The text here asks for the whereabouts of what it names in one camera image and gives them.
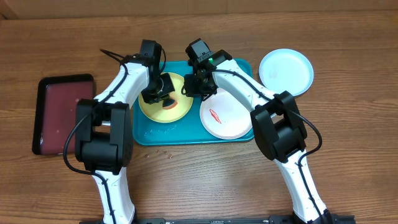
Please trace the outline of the red and green sponge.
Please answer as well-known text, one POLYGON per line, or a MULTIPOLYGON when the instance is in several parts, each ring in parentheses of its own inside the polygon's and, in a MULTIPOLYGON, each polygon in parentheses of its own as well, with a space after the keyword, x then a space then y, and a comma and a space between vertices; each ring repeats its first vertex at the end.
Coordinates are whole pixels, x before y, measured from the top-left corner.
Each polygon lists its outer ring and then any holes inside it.
POLYGON ((164 110, 170 110, 177 106, 177 101, 173 98, 167 98, 162 102, 162 108, 164 110))

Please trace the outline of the yellow-green plate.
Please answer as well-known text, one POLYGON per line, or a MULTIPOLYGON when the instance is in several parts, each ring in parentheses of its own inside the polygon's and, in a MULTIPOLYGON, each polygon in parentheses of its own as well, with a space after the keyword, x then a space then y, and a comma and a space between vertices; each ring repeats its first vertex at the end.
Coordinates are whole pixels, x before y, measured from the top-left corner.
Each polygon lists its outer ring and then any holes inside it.
POLYGON ((139 95, 139 107, 151 120, 158 123, 171 123, 184 117, 193 104, 193 98, 181 94, 184 77, 169 72, 175 91, 169 94, 170 98, 159 103, 148 104, 139 95))

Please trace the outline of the light blue plate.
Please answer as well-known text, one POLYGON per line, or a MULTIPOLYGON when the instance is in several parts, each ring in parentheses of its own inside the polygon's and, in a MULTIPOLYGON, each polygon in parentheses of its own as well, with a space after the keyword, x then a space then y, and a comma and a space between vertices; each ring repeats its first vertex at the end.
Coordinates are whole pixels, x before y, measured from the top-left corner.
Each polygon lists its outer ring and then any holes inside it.
POLYGON ((276 49, 261 60, 259 78, 269 90, 300 96, 311 87, 314 71, 304 54, 292 49, 276 49))

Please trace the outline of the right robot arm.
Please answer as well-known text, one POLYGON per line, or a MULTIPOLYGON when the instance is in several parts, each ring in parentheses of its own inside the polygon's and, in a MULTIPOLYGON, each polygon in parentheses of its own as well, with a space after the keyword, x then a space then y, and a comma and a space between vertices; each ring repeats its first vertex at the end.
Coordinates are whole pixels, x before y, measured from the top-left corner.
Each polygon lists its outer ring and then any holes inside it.
POLYGON ((185 49, 193 72, 185 76, 182 94, 207 100, 222 88, 250 113, 255 142, 279 167, 292 198, 295 223, 333 223, 320 198, 307 163, 306 126, 294 97, 274 93, 244 72, 226 51, 213 52, 201 39, 185 49))

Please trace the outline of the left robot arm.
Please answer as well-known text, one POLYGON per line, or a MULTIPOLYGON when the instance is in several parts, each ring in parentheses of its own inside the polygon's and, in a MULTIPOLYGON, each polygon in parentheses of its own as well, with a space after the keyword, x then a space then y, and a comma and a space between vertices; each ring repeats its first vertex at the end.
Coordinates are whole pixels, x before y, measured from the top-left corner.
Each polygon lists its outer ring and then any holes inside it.
POLYGON ((104 216, 101 223, 133 223, 136 208, 130 198, 126 167, 133 148, 131 107, 141 96, 145 103, 174 103, 171 77, 164 72, 165 51, 154 40, 143 40, 139 53, 125 57, 105 50, 119 62, 119 73, 92 100, 76 108, 76 125, 68 139, 75 141, 75 157, 82 174, 94 178, 104 216))

